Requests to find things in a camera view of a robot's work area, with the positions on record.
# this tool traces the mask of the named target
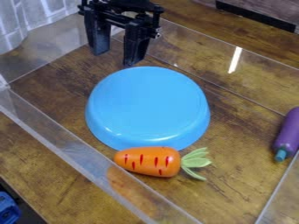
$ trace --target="blue plastic bowl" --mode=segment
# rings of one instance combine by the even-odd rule
[[[183,74],[141,66],[112,73],[95,87],[86,109],[87,125],[111,148],[189,147],[210,125],[205,93]]]

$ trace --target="purple toy eggplant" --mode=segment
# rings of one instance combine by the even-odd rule
[[[286,115],[285,124],[275,140],[275,160],[283,162],[293,157],[299,147],[299,107],[293,108]]]

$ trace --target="toy carrot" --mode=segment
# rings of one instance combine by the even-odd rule
[[[170,178],[181,168],[197,179],[206,180],[190,168],[205,167],[211,161],[205,157],[207,148],[193,151],[181,157],[178,150],[171,147],[149,146],[122,150],[115,155],[115,162],[131,172]]]

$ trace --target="orange carrot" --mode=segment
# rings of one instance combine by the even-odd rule
[[[122,150],[115,155],[115,162],[131,172],[170,178],[183,170],[197,179],[206,180],[190,168],[203,167],[211,163],[205,157],[207,148],[198,149],[183,158],[171,147],[149,146]]]

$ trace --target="blue bowl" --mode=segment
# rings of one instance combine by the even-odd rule
[[[189,147],[206,132],[211,112],[205,93],[182,73],[141,66],[112,73],[86,108],[88,128],[111,148]]]

